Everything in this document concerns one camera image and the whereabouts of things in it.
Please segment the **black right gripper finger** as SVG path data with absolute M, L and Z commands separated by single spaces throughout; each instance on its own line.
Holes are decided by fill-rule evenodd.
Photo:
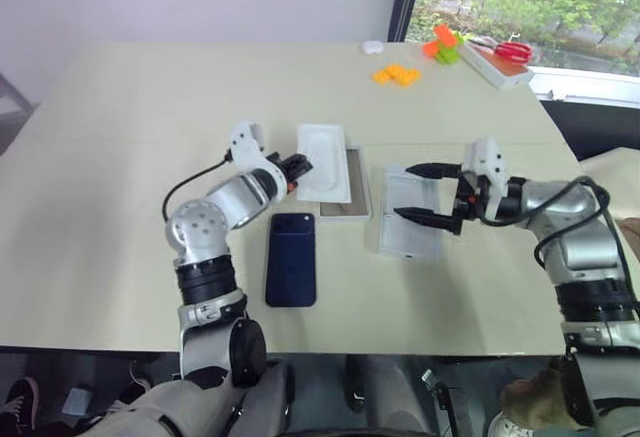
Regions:
M 461 165 L 450 163 L 421 163 L 407 167 L 405 172 L 426 179 L 458 179 L 461 172 Z
M 445 230 L 452 234 L 461 233 L 462 219 L 453 215 L 438 214 L 430 209 L 418 207 L 395 208 L 394 212 L 420 226 Z

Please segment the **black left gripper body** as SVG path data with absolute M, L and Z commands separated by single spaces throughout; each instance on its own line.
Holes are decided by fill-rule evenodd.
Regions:
M 298 186 L 297 181 L 301 175 L 301 155 L 293 154 L 282 158 L 278 152 L 273 152 L 267 159 L 282 171 L 287 182 L 287 190 L 293 191 Z

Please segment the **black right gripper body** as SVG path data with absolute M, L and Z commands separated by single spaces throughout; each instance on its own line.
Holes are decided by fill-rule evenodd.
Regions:
M 490 181 L 487 177 L 478 177 L 475 184 L 471 184 L 465 174 L 460 171 L 457 175 L 457 187 L 452 208 L 452 233 L 460 233 L 464 221 L 474 221 L 484 215 L 489 199 Z

